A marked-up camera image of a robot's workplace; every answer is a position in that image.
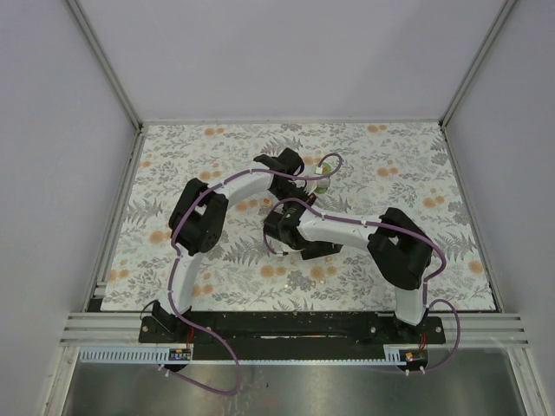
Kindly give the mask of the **green pill bottle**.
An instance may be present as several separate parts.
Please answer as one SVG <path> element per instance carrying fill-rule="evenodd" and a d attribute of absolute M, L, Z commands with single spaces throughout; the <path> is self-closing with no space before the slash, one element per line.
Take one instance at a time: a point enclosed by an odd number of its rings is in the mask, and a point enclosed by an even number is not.
<path fill-rule="evenodd" d="M 314 189 L 314 193 L 324 194 L 328 191 L 329 187 L 330 187 L 330 180 L 329 179 L 319 179 L 316 182 L 316 187 Z"/>

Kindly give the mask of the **green bottle cap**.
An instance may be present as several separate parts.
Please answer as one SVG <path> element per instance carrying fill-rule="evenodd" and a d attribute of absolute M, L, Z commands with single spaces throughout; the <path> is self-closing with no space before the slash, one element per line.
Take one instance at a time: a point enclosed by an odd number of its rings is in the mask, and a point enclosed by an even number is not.
<path fill-rule="evenodd" d="M 333 171 L 333 167 L 327 162 L 322 163 L 321 168 L 322 168 L 322 174 L 329 174 L 330 172 Z"/>

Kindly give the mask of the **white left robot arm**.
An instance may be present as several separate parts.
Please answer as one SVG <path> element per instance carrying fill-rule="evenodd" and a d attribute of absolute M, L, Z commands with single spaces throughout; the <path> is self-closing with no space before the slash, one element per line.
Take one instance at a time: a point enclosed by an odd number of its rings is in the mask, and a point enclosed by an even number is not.
<path fill-rule="evenodd" d="M 277 194 L 293 187 L 303 170 L 303 159 L 287 148 L 277 157 L 257 156 L 249 168 L 214 185 L 200 179 L 187 182 L 168 222 L 177 258 L 167 288 L 152 305 L 152 315 L 160 319 L 158 332 L 167 341 L 178 342 L 187 335 L 188 322 L 179 314 L 192 306 L 200 266 L 220 240 L 227 211 L 257 193 Z"/>

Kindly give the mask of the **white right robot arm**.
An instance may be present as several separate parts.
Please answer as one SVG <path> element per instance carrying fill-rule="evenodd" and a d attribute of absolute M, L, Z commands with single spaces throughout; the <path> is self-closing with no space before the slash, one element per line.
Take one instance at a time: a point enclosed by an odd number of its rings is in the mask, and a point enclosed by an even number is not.
<path fill-rule="evenodd" d="M 273 211 L 264 219 L 263 233 L 282 244 L 283 255 L 297 251 L 304 260 L 331 256 L 343 247 L 369 253 L 382 277 L 395 288 L 396 336 L 412 343 L 425 334 L 422 280 L 433 247 L 403 211 L 389 208 L 365 221 L 287 202 L 283 211 Z"/>

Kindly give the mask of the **floral table mat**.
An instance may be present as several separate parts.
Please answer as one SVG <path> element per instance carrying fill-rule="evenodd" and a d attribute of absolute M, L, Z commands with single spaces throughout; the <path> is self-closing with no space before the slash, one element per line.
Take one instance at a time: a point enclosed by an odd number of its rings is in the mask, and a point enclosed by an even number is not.
<path fill-rule="evenodd" d="M 260 154 L 296 151 L 306 168 L 343 159 L 320 211 L 368 217 L 403 210 L 441 248 L 428 275 L 437 309 L 492 311 L 496 304 L 447 143 L 433 122 L 330 124 L 151 125 L 144 134 L 133 187 L 112 263 L 104 270 L 101 309 L 141 310 L 160 296 L 175 253 L 168 219 L 193 178 L 217 183 Z M 271 201 L 269 208 L 262 200 Z M 309 261 L 277 257 L 262 223 L 267 192 L 237 203 L 193 286 L 198 310 L 388 310 L 393 287 L 360 250 Z"/>

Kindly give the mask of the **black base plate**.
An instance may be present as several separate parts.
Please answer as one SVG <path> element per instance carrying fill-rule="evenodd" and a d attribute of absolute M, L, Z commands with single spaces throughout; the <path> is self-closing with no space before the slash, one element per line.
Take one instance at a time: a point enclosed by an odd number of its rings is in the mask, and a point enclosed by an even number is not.
<path fill-rule="evenodd" d="M 374 312 L 199 312 L 183 320 L 164 320 L 145 315 L 139 342 L 143 344 L 215 345 L 236 356 L 233 348 L 249 342 L 277 345 L 443 346 L 446 336 L 440 318 L 427 316 L 413 327 L 391 314 Z"/>

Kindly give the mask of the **aluminium frame rail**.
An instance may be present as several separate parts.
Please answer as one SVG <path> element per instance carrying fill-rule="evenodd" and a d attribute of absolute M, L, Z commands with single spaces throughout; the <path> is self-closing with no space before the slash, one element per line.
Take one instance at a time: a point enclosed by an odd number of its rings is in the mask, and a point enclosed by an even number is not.
<path fill-rule="evenodd" d="M 462 348 L 527 348 L 523 322 L 516 314 L 460 313 Z M 138 313 L 72 313 L 60 343 L 65 346 L 134 346 L 138 343 Z"/>

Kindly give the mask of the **left aluminium corner post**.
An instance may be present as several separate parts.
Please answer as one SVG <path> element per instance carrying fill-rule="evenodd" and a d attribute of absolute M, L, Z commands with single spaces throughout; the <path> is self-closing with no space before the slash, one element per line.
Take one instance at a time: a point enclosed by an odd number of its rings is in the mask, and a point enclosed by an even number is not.
<path fill-rule="evenodd" d="M 114 92 L 115 97 L 129 123 L 133 127 L 134 131 L 140 131 L 142 129 L 142 120 L 135 110 L 134 105 L 130 101 L 127 92 L 122 86 L 119 76 L 114 71 L 111 62 L 108 59 L 108 55 L 102 47 L 81 2 L 77 0 L 64 0 L 63 3 L 68 8 L 69 13 L 73 17 L 79 31 L 84 36 L 87 45 L 90 47 L 96 62 L 100 66 L 102 73 Z"/>

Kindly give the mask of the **aluminium corner post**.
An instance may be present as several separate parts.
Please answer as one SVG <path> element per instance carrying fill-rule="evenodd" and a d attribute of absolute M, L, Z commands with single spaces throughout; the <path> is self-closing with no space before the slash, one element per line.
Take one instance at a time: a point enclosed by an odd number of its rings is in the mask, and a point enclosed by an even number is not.
<path fill-rule="evenodd" d="M 68 8 L 69 13 L 73 17 L 79 31 L 84 36 L 87 45 L 90 47 L 96 62 L 100 66 L 102 73 L 114 92 L 115 97 L 129 123 L 133 127 L 134 131 L 140 131 L 142 129 L 142 120 L 135 110 L 134 105 L 130 101 L 127 92 L 122 86 L 119 76 L 114 71 L 111 62 L 108 59 L 108 55 L 102 47 L 81 2 L 77 0 L 64 0 L 63 3 Z"/>
<path fill-rule="evenodd" d="M 482 67 L 489 53 L 493 49 L 494 44 L 496 43 L 507 21 L 511 17 L 514 9 L 518 4 L 519 0 L 505 0 L 502 3 L 499 11 L 493 19 L 493 22 L 491 23 L 484 38 L 482 39 L 480 46 L 474 54 L 470 65 L 463 75 L 462 80 L 456 88 L 454 96 L 448 103 L 445 112 L 439 119 L 439 125 L 443 131 L 447 129 L 448 124 L 453 119 L 455 112 L 457 111 L 460 104 L 463 102 L 468 89 L 472 86 L 473 80 L 478 75 L 480 68 Z"/>

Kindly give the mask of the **right aluminium corner post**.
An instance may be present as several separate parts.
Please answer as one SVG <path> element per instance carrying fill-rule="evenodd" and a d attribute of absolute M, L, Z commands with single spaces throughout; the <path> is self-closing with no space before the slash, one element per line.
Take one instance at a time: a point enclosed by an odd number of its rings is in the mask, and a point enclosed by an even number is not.
<path fill-rule="evenodd" d="M 470 65 L 463 75 L 462 80 L 456 88 L 454 96 L 448 103 L 445 112 L 439 119 L 439 125 L 443 131 L 447 129 L 448 124 L 453 119 L 455 112 L 457 111 L 460 104 L 463 102 L 468 89 L 472 86 L 473 80 L 478 75 L 480 68 L 482 67 L 489 53 L 493 49 L 494 44 L 496 43 L 507 21 L 511 17 L 514 9 L 518 4 L 519 0 L 505 0 L 502 3 L 499 11 L 493 19 L 493 22 L 491 23 L 484 38 L 482 39 L 480 46 L 474 54 Z"/>

